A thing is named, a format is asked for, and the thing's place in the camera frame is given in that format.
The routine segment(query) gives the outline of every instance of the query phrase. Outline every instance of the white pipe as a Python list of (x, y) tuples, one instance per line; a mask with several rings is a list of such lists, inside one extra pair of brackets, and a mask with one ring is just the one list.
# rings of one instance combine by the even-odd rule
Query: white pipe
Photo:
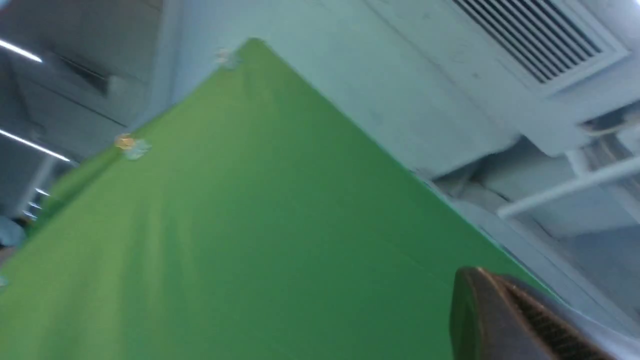
[(497, 214), (501, 218), (510, 218), (561, 197), (565, 197), (597, 185), (610, 183), (637, 173), (640, 173), (640, 157), (629, 158), (607, 167), (600, 168), (564, 184), (554, 186), (544, 192), (501, 206), (498, 209)]
[(636, 198), (629, 191), (618, 184), (607, 186), (607, 191), (613, 196), (627, 213), (640, 224), (640, 207)]

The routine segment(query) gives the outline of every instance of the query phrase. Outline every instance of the green backdrop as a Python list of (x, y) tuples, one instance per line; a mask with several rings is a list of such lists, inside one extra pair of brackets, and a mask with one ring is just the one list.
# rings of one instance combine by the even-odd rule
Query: green backdrop
[(455, 270), (533, 281), (259, 40), (52, 191), (0, 357), (447, 359)]

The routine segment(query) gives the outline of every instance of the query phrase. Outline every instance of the ceiling duct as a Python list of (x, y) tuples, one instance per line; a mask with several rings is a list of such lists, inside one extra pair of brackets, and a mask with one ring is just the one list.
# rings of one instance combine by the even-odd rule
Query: ceiling duct
[(516, 74), (555, 92), (622, 59), (628, 51), (572, 0), (454, 0), (497, 44)]

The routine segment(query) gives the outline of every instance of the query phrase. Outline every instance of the light fixture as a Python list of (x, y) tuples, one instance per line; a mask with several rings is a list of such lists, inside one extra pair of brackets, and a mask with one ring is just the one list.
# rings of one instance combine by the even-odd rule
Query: light fixture
[(11, 50), (17, 54), (20, 54), (22, 56), (24, 56), (25, 58), (29, 58), (33, 61), (37, 61), (39, 63), (42, 62), (42, 59), (35, 56), (34, 54), (31, 54), (29, 51), (23, 50), (19, 47), (17, 47), (16, 45), (13, 44), (9, 44), (8, 42), (4, 41), (4, 40), (0, 40), (0, 46), (4, 47), (5, 49)]
[(47, 193), (47, 192), (45, 192), (44, 190), (41, 190), (41, 189), (36, 188), (36, 191), (37, 191), (38, 193), (41, 193), (42, 195), (45, 195), (45, 196), (51, 196), (50, 194), (48, 194), (48, 193)]
[(9, 5), (11, 0), (0, 0), (0, 10), (2, 10), (5, 6)]
[(21, 142), (24, 145), (30, 146), (30, 147), (32, 147), (32, 148), (34, 148), (36, 150), (42, 151), (42, 152), (44, 152), (46, 154), (49, 154), (49, 155), (51, 155), (51, 156), (53, 156), (55, 158), (60, 159), (60, 160), (67, 161), (67, 162), (71, 161), (70, 159), (58, 154), (57, 152), (53, 152), (53, 151), (51, 151), (49, 149), (45, 149), (42, 146), (36, 145), (36, 144), (34, 144), (34, 143), (30, 142), (30, 141), (27, 141), (27, 140), (25, 140), (25, 139), (23, 139), (21, 137), (15, 136), (15, 135), (10, 134), (10, 133), (7, 133), (6, 131), (4, 131), (2, 129), (0, 129), (0, 135), (5, 135), (9, 139), (15, 140), (17, 142)]

